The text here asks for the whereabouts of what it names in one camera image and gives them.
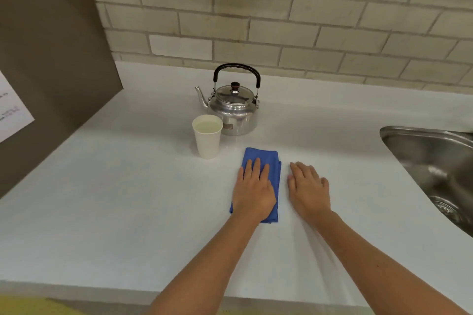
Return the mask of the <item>person's left forearm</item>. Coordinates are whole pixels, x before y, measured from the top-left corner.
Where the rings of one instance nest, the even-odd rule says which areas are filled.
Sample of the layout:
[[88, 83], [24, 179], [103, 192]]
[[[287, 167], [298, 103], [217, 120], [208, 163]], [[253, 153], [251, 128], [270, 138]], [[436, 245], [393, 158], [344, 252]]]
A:
[[257, 211], [235, 210], [144, 315], [216, 315], [230, 277], [263, 218]]

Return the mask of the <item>person's right forearm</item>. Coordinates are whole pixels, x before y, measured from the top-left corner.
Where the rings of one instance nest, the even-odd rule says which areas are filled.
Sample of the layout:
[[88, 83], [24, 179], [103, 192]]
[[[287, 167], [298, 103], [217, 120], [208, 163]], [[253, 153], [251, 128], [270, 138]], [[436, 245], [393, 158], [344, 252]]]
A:
[[303, 211], [352, 278], [375, 315], [469, 315], [370, 244], [330, 209]]

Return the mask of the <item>white paper cup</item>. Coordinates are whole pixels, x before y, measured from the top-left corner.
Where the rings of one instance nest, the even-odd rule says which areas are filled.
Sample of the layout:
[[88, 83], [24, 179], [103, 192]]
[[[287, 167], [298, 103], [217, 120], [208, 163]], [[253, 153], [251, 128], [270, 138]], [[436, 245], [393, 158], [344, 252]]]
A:
[[215, 115], [199, 115], [192, 121], [192, 128], [200, 157], [212, 159], [218, 155], [222, 120]]

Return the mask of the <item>metal sink drain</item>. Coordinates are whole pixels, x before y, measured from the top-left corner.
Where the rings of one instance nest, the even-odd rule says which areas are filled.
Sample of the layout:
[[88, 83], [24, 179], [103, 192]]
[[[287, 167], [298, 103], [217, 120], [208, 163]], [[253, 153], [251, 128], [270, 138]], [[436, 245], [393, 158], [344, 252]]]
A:
[[460, 224], [464, 221], [462, 211], [450, 200], [439, 196], [432, 196], [429, 197], [429, 199], [435, 205], [435, 207], [452, 223]]

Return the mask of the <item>yellow mat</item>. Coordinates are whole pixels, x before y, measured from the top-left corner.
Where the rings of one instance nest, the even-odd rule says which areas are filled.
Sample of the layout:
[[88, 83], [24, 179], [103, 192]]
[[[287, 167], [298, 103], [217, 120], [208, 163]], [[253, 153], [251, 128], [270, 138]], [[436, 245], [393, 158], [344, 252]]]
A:
[[86, 315], [84, 312], [43, 298], [0, 296], [0, 315]]

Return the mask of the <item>blue folded cloth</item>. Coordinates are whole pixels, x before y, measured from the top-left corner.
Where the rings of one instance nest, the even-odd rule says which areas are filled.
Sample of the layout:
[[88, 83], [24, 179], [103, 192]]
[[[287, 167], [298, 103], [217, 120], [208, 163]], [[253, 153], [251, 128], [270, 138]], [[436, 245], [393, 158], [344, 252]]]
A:
[[242, 167], [246, 169], [247, 163], [251, 161], [251, 167], [255, 162], [256, 158], [260, 158], [261, 160], [261, 172], [263, 171], [266, 165], [269, 166], [269, 174], [268, 180], [271, 181], [275, 194], [277, 197], [277, 204], [271, 210], [269, 215], [261, 221], [261, 223], [277, 223], [279, 220], [278, 216], [278, 205], [279, 205], [279, 185], [280, 185], [280, 178], [281, 178], [281, 162], [279, 160], [279, 155], [277, 151], [265, 151], [259, 150], [251, 147], [247, 147], [245, 149]]

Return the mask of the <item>person's right hand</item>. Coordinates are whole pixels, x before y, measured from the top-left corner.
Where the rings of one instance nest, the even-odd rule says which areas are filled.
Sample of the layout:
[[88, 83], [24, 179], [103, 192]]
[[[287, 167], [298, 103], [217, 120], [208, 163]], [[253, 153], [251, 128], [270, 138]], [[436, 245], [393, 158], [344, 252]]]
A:
[[320, 177], [313, 167], [313, 182], [298, 182], [298, 163], [289, 164], [290, 174], [293, 174], [297, 183], [297, 195], [295, 199], [290, 199], [293, 208], [297, 214], [309, 225], [315, 226], [317, 218], [331, 211], [330, 196], [320, 194], [321, 182]]

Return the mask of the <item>silver metal kettle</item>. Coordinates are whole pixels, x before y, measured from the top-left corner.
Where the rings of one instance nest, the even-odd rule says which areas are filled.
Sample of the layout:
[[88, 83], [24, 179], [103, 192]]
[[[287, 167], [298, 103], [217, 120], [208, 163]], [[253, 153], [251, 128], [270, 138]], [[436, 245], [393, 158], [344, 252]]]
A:
[[[246, 105], [231, 105], [222, 103], [215, 97], [217, 81], [220, 71], [227, 68], [240, 68], [252, 73], [256, 77], [255, 99]], [[216, 67], [213, 73], [213, 88], [209, 98], [205, 98], [200, 87], [195, 87], [199, 102], [209, 115], [218, 116], [223, 122], [222, 134], [240, 136], [251, 133], [257, 125], [259, 99], [258, 92], [261, 86], [260, 73], [251, 66], [242, 63], [224, 63]]]

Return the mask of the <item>person's left hand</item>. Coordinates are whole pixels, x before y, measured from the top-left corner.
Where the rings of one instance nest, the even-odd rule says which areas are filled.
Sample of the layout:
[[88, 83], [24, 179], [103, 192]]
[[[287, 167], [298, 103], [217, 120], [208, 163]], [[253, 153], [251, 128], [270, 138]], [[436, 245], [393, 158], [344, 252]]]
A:
[[242, 184], [234, 186], [232, 195], [232, 215], [255, 224], [260, 224], [272, 209], [269, 195], [269, 166], [266, 165], [258, 181], [253, 181], [251, 161], [247, 163]]

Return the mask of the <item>silver kettle lid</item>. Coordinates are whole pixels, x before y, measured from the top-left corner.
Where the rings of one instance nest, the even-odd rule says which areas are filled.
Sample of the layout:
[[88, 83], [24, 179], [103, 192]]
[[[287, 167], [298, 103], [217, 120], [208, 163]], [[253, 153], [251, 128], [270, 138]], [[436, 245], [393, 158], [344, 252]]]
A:
[[246, 87], [234, 81], [230, 85], [224, 85], [216, 89], [215, 97], [222, 103], [231, 105], [246, 105], [255, 99], [255, 94]]

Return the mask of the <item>white paper sheet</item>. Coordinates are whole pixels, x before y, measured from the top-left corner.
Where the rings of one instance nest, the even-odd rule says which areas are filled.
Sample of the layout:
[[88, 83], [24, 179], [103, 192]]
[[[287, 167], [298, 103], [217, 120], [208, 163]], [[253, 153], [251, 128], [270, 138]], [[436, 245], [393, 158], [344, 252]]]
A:
[[0, 71], [0, 143], [34, 121], [34, 117]]

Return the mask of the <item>stainless steel sink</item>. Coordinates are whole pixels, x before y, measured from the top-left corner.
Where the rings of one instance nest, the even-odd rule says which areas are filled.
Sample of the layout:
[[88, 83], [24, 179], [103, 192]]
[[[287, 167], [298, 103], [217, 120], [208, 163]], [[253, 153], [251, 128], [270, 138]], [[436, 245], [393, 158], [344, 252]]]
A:
[[380, 137], [428, 198], [460, 208], [464, 221], [453, 224], [473, 238], [473, 132], [387, 126]]

